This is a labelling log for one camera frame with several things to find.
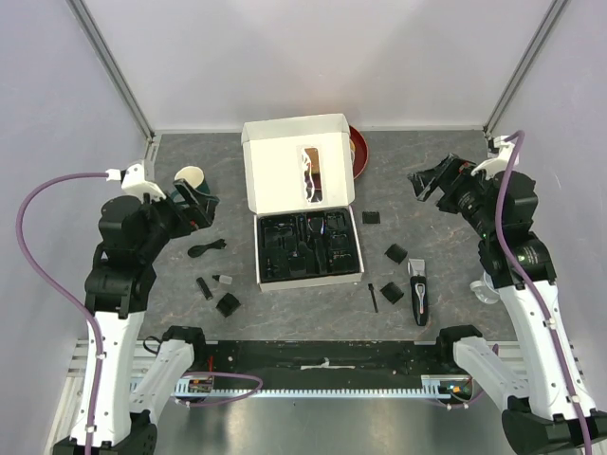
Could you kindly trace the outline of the small oil bottle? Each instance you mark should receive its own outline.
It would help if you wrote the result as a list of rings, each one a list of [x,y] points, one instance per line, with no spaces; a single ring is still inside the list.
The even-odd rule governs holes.
[[[226,285],[231,285],[233,282],[233,277],[232,276],[228,276],[228,275],[223,275],[223,274],[214,274],[212,275],[212,278],[219,283],[222,284],[226,284]]]

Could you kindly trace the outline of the black silver hair clipper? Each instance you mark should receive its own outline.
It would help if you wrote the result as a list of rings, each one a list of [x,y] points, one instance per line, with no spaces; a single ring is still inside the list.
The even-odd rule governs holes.
[[[430,312],[425,261],[421,259],[410,259],[408,262],[408,271],[410,274],[414,320],[418,326],[426,326]]]

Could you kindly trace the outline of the black rectangular stick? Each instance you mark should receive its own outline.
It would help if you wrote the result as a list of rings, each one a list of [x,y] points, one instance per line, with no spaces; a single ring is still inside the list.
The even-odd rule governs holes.
[[[211,300],[213,298],[213,295],[205,280],[202,277],[198,277],[195,282],[198,285],[205,299]]]

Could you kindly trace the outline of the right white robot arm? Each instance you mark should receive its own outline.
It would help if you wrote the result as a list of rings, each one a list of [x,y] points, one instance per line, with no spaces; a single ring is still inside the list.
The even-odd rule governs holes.
[[[409,174],[414,194],[426,201],[443,192],[439,210],[461,215],[480,237],[485,285],[504,304],[521,350],[520,378],[471,325],[440,331],[436,366],[463,369],[502,414],[504,434],[518,454],[547,454],[584,448],[606,438],[599,410],[579,374],[561,319],[554,265],[532,231],[539,199],[524,173],[476,172],[475,163],[448,155],[438,165]]]

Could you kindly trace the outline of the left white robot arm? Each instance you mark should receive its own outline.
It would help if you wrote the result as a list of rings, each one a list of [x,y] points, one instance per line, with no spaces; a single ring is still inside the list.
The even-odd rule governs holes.
[[[180,377],[208,362],[201,329],[172,326],[153,365],[130,387],[138,334],[156,281],[154,261],[173,239],[212,225],[218,201],[186,180],[174,182],[181,202],[122,195],[101,208],[98,244],[86,278],[89,344],[80,414],[55,454],[151,454],[157,421]]]

